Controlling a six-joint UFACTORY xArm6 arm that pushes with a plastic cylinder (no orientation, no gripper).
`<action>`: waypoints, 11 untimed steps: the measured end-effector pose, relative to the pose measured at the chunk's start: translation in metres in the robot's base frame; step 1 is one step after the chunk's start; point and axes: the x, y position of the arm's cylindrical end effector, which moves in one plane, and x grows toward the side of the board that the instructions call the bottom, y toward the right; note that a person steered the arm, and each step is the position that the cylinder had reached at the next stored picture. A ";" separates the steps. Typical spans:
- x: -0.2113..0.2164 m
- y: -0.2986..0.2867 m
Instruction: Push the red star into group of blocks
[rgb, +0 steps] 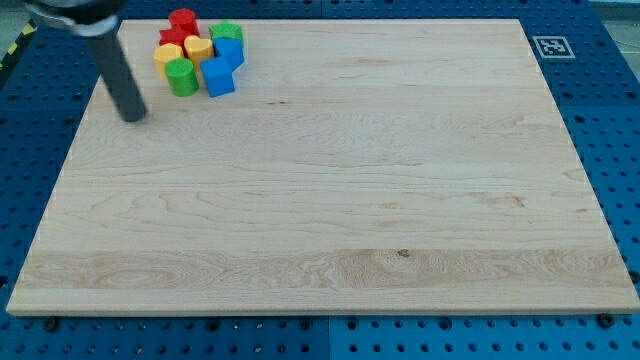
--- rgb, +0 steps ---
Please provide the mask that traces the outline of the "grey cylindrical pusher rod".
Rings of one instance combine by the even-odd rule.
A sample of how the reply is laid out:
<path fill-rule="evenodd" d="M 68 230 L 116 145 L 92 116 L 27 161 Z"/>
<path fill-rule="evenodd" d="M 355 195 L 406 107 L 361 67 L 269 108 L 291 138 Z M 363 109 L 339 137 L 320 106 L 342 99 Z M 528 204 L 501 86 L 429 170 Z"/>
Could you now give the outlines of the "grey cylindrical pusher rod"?
<path fill-rule="evenodd" d="M 147 107 L 117 37 L 117 29 L 112 27 L 87 37 L 86 44 L 120 118 L 125 122 L 143 120 Z"/>

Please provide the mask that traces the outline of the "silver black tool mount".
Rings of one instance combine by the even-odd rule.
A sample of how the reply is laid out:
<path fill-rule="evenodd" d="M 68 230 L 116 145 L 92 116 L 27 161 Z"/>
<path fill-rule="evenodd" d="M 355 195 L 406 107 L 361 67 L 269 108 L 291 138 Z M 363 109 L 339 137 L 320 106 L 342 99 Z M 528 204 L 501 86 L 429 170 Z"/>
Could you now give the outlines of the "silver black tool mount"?
<path fill-rule="evenodd" d="M 34 20 L 82 37 L 96 37 L 112 31 L 126 0 L 24 0 Z"/>

